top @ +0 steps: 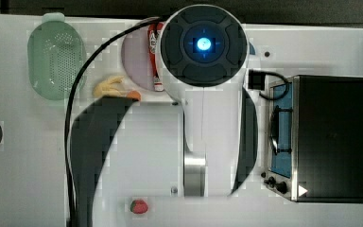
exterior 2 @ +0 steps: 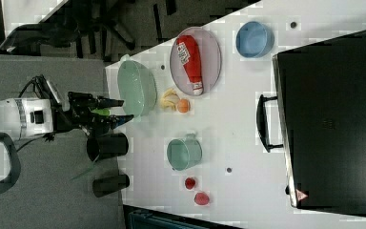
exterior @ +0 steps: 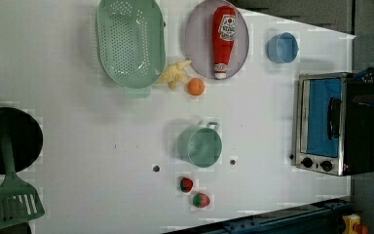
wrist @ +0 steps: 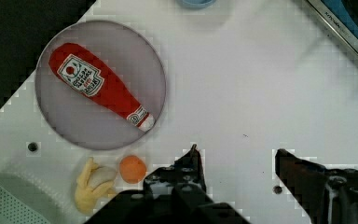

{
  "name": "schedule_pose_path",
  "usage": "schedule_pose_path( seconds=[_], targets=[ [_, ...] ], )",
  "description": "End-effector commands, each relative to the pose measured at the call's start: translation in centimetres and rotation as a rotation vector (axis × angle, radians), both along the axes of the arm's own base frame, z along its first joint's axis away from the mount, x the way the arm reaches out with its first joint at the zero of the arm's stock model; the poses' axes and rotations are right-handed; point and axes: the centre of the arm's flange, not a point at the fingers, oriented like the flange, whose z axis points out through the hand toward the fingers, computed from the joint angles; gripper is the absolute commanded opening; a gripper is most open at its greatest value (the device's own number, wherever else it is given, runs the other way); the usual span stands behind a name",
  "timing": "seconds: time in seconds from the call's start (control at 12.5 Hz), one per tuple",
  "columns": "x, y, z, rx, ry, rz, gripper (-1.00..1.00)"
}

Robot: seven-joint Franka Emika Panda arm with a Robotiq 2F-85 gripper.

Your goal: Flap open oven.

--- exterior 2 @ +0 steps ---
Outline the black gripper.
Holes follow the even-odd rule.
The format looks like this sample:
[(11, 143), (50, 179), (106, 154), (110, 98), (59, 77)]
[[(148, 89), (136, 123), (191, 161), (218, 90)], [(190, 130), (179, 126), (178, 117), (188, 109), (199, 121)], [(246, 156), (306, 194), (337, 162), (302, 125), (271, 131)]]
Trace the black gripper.
[(94, 97), (92, 94), (68, 92), (70, 108), (63, 113), (54, 113), (53, 129), (56, 133), (65, 133), (74, 129), (85, 128), (87, 136), (103, 135), (111, 129), (122, 126), (134, 119), (133, 114), (109, 116), (110, 125), (105, 122), (105, 116), (94, 113), (93, 110), (101, 110), (111, 107), (122, 107), (123, 100)]

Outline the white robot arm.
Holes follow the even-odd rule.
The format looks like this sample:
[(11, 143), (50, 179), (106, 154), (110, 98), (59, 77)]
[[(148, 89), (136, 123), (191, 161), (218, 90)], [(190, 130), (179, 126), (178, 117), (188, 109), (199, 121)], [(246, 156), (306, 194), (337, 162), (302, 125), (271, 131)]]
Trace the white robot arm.
[(49, 137), (78, 127), (54, 97), (0, 100), (0, 154), (6, 155), (9, 161), (9, 170), (0, 178), (0, 195), (14, 186), (20, 177), (20, 148), (16, 142)]

